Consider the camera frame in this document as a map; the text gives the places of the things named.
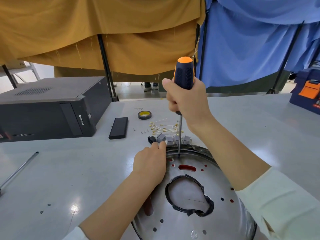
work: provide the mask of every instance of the electrical tape roll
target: electrical tape roll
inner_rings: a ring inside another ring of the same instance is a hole
[[[138,118],[141,120],[148,120],[152,117],[152,113],[150,111],[144,110],[138,113]]]

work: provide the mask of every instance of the gray work table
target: gray work table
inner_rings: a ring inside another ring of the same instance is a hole
[[[290,94],[276,94],[208,100],[211,112],[222,125],[320,200],[320,116],[290,104],[289,99]],[[152,118],[139,120],[140,109],[151,111]],[[116,117],[129,118],[126,139],[108,139]],[[166,125],[179,119],[168,110],[165,99],[113,102],[93,137],[0,143],[1,182],[36,151],[40,152],[3,188],[0,238],[64,238],[130,174],[135,154],[149,146],[150,121],[164,118],[168,119],[161,123]],[[182,127],[193,144],[204,146],[185,123]],[[122,239],[138,238],[129,226]],[[258,233],[255,239],[265,238]]]

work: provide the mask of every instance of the shoe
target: shoe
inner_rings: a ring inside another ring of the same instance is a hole
[[[148,91],[150,91],[152,88],[151,87],[149,87],[149,88],[145,88],[143,91],[144,92],[148,92]]]

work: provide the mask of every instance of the orange latch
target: orange latch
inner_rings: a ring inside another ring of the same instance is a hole
[[[320,83],[313,84],[307,81],[299,95],[309,99],[315,99],[320,92]]]

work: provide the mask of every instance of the black power bank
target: black power bank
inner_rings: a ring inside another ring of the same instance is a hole
[[[123,139],[126,137],[128,127],[128,117],[115,118],[112,129],[110,131],[109,139]]]

